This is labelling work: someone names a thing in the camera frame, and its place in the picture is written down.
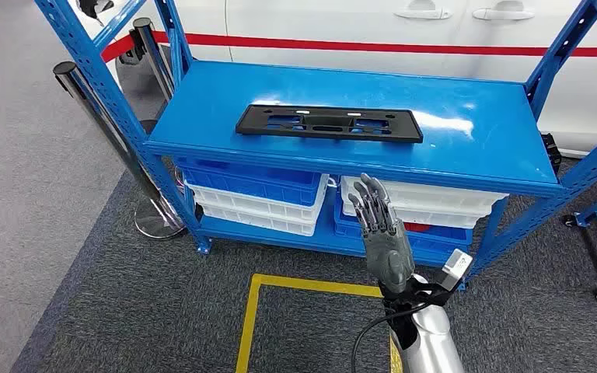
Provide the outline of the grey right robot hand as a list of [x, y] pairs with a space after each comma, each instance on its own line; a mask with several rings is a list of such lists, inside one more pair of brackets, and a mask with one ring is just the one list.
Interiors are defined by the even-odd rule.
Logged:
[[347, 197], [361, 226], [368, 271], [389, 293], [398, 295], [406, 290], [415, 269], [404, 223], [378, 179], [362, 173], [354, 188], [356, 192]]

